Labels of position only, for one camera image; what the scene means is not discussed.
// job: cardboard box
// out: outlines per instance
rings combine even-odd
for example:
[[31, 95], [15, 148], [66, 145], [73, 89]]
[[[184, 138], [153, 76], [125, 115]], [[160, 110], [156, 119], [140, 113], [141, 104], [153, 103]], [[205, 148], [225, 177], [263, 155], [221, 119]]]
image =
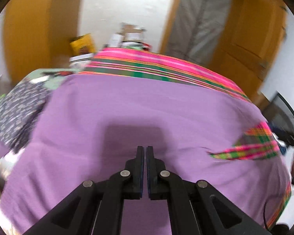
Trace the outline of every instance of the cardboard box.
[[143, 27], [122, 23], [122, 32], [126, 42], [143, 42]]

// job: black cable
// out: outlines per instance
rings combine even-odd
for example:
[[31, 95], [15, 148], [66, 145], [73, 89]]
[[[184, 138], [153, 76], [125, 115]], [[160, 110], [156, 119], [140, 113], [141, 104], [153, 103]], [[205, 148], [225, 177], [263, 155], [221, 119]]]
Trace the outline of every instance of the black cable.
[[271, 195], [265, 202], [264, 204], [264, 211], [263, 211], [263, 220], [264, 220], [264, 225], [265, 225], [265, 228], [267, 231], [270, 232], [269, 228], [268, 228], [268, 225], [267, 225], [267, 221], [266, 221], [266, 205], [268, 203], [268, 201], [272, 198], [277, 198], [277, 197], [280, 197], [280, 196], [284, 196], [284, 194], [274, 194], [274, 195]]

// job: black object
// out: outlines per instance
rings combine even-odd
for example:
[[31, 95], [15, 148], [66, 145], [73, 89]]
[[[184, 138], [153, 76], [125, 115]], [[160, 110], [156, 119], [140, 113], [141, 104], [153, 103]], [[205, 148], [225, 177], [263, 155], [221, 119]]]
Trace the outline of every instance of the black object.
[[276, 93], [262, 114], [274, 127], [294, 134], [294, 110], [280, 93]]
[[74, 72], [72, 71], [52, 71], [52, 72], [43, 72], [44, 76], [52, 76], [52, 77], [57, 77], [57, 76], [68, 76], [72, 75]]
[[289, 232], [289, 227], [286, 224], [276, 224], [270, 231], [273, 235], [285, 235]]
[[207, 181], [182, 180], [147, 147], [148, 195], [167, 200], [172, 235], [270, 234]]
[[294, 147], [294, 110], [283, 96], [277, 93], [262, 114], [279, 140], [284, 141], [287, 147]]
[[24, 235], [115, 235], [120, 233], [124, 199], [143, 192], [143, 147], [123, 171], [108, 180], [84, 181]]
[[[153, 147], [146, 153], [148, 195], [167, 200], [173, 235], [270, 234], [208, 182], [182, 180], [154, 158]], [[142, 197], [143, 162], [139, 146], [125, 170], [103, 182], [84, 181], [24, 235], [120, 234], [124, 199]]]

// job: wooden door frame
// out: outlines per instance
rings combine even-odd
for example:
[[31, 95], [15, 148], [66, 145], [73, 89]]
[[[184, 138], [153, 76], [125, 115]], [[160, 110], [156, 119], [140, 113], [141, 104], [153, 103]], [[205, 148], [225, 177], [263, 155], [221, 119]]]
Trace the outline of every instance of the wooden door frame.
[[160, 54], [165, 54], [165, 51], [169, 42], [169, 38], [172, 32], [173, 24], [176, 18], [177, 9], [179, 8], [179, 5], [180, 5], [180, 1], [181, 0], [172, 0], [171, 2], [170, 12], [166, 20], [166, 27], [162, 34], [162, 41], [161, 41], [161, 46], [159, 50]]

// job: purple bedsheet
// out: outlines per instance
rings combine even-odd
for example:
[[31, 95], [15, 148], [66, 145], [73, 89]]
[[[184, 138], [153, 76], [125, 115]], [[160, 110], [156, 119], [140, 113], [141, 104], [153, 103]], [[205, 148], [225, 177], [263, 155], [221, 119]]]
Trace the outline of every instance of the purple bedsheet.
[[[263, 224], [282, 200], [289, 180], [280, 157], [220, 160], [265, 119], [256, 106], [215, 90], [112, 75], [73, 75], [39, 116], [32, 139], [15, 165], [1, 208], [25, 232], [84, 180], [105, 180], [124, 168], [138, 145], [183, 179], [204, 179]], [[170, 234], [165, 201], [125, 201], [121, 234]]]

